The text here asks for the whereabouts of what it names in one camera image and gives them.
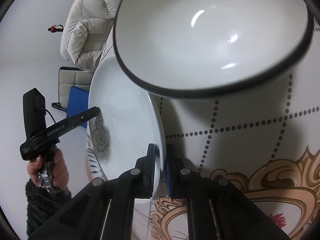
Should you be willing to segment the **person's left hand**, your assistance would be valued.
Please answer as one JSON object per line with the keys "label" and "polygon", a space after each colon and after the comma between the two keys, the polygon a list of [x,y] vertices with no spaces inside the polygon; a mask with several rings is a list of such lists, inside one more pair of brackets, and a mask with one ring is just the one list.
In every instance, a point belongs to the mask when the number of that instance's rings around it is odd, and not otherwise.
{"label": "person's left hand", "polygon": [[[29,161],[27,166],[27,171],[30,176],[31,181],[39,187],[38,182],[38,172],[42,168],[43,158],[39,155],[35,159]],[[54,154],[54,165],[51,169],[53,184],[62,190],[67,188],[69,182],[69,173],[65,160],[63,158],[63,153],[59,148],[56,149]]]}

